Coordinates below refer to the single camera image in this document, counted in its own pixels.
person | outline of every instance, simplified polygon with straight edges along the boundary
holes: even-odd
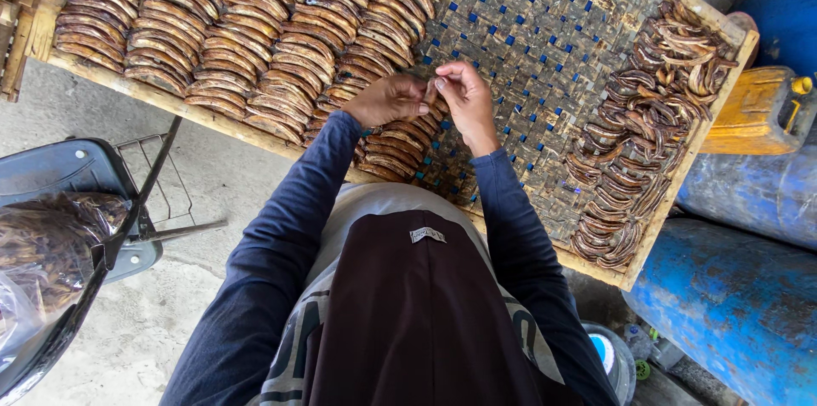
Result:
[[[473,66],[436,69],[471,149],[487,246],[410,184],[343,184],[364,129],[428,112],[380,79],[326,125],[226,263],[162,405],[618,404]]]

dark blue long sleeve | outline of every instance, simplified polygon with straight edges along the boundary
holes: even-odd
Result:
[[[360,133],[352,116],[333,112],[244,230],[161,405],[235,406],[260,392]]]
[[[566,385],[587,405],[618,406],[598,353],[578,319],[556,251],[505,149],[471,163],[480,186],[497,281],[536,320]]]

blue plastic barrel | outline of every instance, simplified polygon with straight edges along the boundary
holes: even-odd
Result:
[[[817,404],[817,255],[672,219],[622,294],[752,405]]]
[[[743,0],[732,11],[754,18],[760,51],[754,66],[789,66],[817,77],[817,0]]]
[[[676,202],[710,220],[817,250],[817,122],[791,154],[699,154]]]

bag of dried bananas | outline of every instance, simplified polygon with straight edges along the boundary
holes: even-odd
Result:
[[[79,299],[94,271],[91,247],[116,232],[129,205],[57,192],[0,207],[0,371]]]

concrete floor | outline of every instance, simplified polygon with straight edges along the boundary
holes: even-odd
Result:
[[[726,10],[732,0],[707,1]],[[70,135],[120,143],[162,133],[170,122],[171,115],[157,108],[29,60],[20,101],[0,103],[0,155]],[[153,268],[105,286],[71,347],[21,406],[158,403],[223,280],[227,255],[291,165],[189,121],[171,156],[196,221],[227,218],[230,225],[166,242]],[[576,273],[568,273],[568,280],[582,318],[616,328],[635,317],[612,286]]]

